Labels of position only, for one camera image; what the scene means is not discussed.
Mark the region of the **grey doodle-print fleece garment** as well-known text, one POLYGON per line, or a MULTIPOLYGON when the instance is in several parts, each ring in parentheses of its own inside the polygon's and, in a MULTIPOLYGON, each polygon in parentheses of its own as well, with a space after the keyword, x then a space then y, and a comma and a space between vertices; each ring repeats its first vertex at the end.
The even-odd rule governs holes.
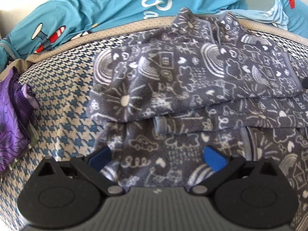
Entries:
POLYGON ((133 34, 93 61, 87 114, 108 146, 104 176, 124 188, 191 188, 213 174, 205 146, 277 162, 307 230, 307 57, 243 28, 231 13, 133 34))

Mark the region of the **blue cartoon-print bed sheet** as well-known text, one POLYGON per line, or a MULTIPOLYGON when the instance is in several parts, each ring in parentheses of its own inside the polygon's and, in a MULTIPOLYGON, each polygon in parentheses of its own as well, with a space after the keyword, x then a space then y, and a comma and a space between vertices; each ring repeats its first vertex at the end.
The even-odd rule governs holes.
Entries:
MULTIPOLYGON (((307 37, 307 5, 281 0, 288 31, 307 37)), ((49 0, 38 6, 1 39, 1 69, 96 31, 142 19, 175 16, 183 8, 194 14, 221 14, 222 0, 49 0)))

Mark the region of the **purple folded garment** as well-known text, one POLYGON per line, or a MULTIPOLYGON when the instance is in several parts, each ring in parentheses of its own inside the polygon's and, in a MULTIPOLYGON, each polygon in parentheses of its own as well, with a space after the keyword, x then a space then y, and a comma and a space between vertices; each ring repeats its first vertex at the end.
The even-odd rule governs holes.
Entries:
POLYGON ((30 143, 27 126, 39 102, 28 84, 18 82, 13 67, 1 81, 1 173, 19 157, 30 143))

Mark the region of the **houndstooth pattern mattress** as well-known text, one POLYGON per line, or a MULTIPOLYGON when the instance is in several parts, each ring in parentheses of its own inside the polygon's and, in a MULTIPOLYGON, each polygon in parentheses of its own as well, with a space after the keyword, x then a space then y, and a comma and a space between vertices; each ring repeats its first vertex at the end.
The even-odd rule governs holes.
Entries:
MULTIPOLYGON (((17 198, 39 162, 50 156, 56 161, 87 155, 97 150, 95 146, 103 131, 100 121, 87 114, 90 91, 93 87, 93 61, 104 49, 112 49, 133 34, 150 32, 170 26, 176 17, 150 19, 144 23, 102 30, 73 40, 54 51, 30 55, 17 68, 18 82, 32 87, 39 102, 30 125, 37 143, 24 151, 13 168, 1 179, 1 222, 9 230, 19 230, 23 223, 18 215, 17 198)), ((258 23, 240 25, 251 33, 269 39, 284 48, 293 57, 307 57, 307 40, 284 30, 261 26, 258 23)))

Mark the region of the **light blue crumpled cloth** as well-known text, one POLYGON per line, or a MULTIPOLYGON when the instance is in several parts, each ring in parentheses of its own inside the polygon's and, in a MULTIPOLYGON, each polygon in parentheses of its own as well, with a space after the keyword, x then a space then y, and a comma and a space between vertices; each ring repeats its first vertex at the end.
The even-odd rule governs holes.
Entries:
POLYGON ((222 0, 226 10, 238 18, 269 24, 283 30, 288 29, 289 17, 281 0, 222 0))

